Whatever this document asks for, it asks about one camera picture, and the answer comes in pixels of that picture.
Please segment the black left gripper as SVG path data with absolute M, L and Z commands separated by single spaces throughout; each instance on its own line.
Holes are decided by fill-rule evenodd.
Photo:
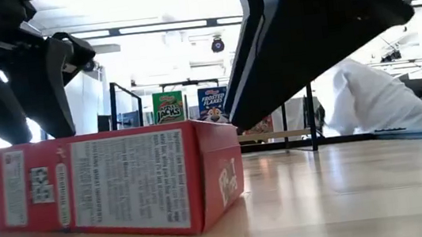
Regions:
M 96 55 L 67 32 L 44 37 L 22 28 L 35 15 L 32 0 L 0 0 L 0 69 L 13 90 L 0 78 L 0 138 L 16 145 L 32 138 L 26 115 L 56 139 L 76 134 L 64 86 Z

